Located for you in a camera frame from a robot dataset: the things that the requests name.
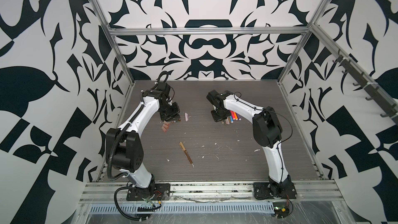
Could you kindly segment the tan cap brown pen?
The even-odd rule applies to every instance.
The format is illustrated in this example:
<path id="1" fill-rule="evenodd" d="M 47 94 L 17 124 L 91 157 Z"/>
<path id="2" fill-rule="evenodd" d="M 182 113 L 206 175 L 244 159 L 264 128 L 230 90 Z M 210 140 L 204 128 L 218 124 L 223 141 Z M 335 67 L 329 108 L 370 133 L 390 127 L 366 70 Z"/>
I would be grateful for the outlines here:
<path id="1" fill-rule="evenodd" d="M 179 143 L 179 146 L 180 146 L 181 150 L 184 152 L 185 156 L 187 157 L 189 163 L 190 163 L 191 165 L 193 165 L 193 161 L 192 161 L 192 159 L 190 158 L 190 156 L 189 156 L 189 154 L 188 154 L 188 151 L 186 150 L 186 148 L 185 148 L 183 142 L 180 142 L 180 143 Z"/>

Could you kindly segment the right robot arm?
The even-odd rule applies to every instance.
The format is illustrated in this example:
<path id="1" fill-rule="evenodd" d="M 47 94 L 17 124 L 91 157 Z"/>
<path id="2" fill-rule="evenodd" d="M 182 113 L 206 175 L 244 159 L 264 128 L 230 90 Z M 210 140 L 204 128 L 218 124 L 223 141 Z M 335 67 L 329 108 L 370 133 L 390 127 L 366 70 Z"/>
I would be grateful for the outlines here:
<path id="1" fill-rule="evenodd" d="M 212 90 L 206 96 L 214 109 L 215 122 L 227 120 L 231 112 L 252 123 L 254 140 L 263 148 L 268 164 L 268 180 L 271 194 L 280 195 L 291 184 L 282 153 L 282 126 L 272 107 L 261 107 L 242 100 L 236 93 Z"/>

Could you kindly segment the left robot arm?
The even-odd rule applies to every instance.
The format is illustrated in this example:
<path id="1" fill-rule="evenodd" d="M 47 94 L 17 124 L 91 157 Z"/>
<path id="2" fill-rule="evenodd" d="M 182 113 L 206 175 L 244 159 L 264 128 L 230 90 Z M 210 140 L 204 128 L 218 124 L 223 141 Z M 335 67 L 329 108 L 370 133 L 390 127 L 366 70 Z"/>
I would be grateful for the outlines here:
<path id="1" fill-rule="evenodd" d="M 170 96 L 172 90 L 167 82 L 160 82 L 143 91 L 140 103 L 132 115 L 119 127 L 108 130 L 105 152 L 109 180 L 115 181 L 124 177 L 138 189 L 153 190 L 154 176 L 143 164 L 141 135 L 156 113 L 160 114 L 165 131 L 170 123 L 180 120 L 179 106 Z"/>

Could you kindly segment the small circuit board right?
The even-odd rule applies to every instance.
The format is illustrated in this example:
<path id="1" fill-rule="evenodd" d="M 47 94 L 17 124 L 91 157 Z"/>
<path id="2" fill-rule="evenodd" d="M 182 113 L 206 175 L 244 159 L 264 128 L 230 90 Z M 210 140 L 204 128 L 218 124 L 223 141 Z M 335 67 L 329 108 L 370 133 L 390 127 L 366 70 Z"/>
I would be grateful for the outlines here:
<path id="1" fill-rule="evenodd" d="M 274 216 L 278 219 L 285 219 L 290 216 L 294 211 L 294 205 L 292 202 L 275 202 L 273 203 Z"/>

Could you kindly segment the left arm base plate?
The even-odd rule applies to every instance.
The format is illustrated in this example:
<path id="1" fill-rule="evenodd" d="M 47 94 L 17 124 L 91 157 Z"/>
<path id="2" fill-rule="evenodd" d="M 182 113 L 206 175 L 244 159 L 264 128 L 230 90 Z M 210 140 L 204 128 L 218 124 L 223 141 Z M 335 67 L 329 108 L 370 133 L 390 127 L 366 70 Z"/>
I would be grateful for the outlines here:
<path id="1" fill-rule="evenodd" d="M 126 200 L 142 201 L 143 199 L 150 197 L 151 200 L 160 201 L 169 197 L 170 189 L 170 184 L 155 183 L 154 185 L 150 185 L 148 188 L 138 188 L 131 184 L 129 185 Z"/>

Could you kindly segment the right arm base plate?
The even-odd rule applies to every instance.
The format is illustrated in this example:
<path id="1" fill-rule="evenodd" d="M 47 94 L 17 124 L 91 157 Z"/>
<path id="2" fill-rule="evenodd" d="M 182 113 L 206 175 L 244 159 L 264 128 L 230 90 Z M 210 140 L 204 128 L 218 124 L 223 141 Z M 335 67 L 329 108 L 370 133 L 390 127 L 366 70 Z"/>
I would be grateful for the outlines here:
<path id="1" fill-rule="evenodd" d="M 254 197 L 257 200 L 268 199 L 296 199 L 297 191 L 294 183 L 288 181 L 282 184 L 271 183 L 253 183 Z"/>

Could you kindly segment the aluminium front rail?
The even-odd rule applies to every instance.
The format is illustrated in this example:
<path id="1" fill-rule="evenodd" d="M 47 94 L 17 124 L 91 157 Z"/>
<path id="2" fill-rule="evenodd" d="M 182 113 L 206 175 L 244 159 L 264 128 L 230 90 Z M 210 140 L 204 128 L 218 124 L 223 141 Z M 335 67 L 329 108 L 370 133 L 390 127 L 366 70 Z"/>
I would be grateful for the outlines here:
<path id="1" fill-rule="evenodd" d="M 333 180 L 294 180 L 299 201 L 343 201 L 343 195 Z M 169 190 L 156 190 L 154 195 L 162 200 L 206 201 L 254 201 L 254 181 L 175 181 L 169 182 Z M 116 189 L 125 182 L 88 183 L 79 203 L 111 203 Z"/>

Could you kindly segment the wall hook rail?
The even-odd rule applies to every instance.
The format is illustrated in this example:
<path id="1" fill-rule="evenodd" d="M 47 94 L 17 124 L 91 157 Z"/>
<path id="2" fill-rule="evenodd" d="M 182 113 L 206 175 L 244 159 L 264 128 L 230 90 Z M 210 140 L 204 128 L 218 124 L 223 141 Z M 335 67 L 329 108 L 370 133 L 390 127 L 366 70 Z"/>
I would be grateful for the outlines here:
<path id="1" fill-rule="evenodd" d="M 389 118 L 397 125 L 398 103 L 352 57 L 343 57 L 340 50 L 338 55 L 333 63 L 341 65 L 343 74 L 348 74 L 355 80 L 354 87 L 368 94 L 365 98 L 367 101 L 375 102 L 382 109 L 381 118 Z"/>

